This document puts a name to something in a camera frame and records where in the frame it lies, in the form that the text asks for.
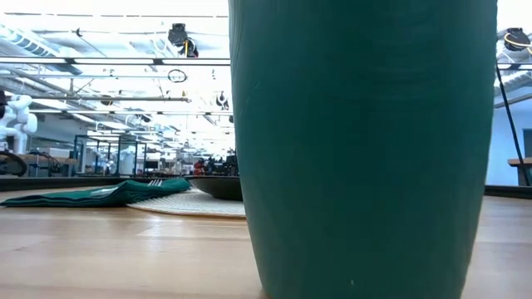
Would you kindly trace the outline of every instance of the teal cylindrical cup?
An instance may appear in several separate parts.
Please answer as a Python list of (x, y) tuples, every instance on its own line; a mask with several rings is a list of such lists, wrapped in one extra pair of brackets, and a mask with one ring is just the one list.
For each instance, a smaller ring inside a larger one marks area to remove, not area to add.
[(275, 299), (458, 299), (496, 0), (230, 0), (249, 232)]

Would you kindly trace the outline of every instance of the wooden table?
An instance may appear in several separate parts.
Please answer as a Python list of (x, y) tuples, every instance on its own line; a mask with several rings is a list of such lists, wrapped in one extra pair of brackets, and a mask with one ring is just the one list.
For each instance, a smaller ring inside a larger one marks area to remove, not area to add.
[[(0, 194), (0, 200), (20, 195)], [(0, 209), (0, 294), (266, 298), (245, 221), (131, 208)], [(532, 200), (485, 198), (463, 298), (530, 294)]]

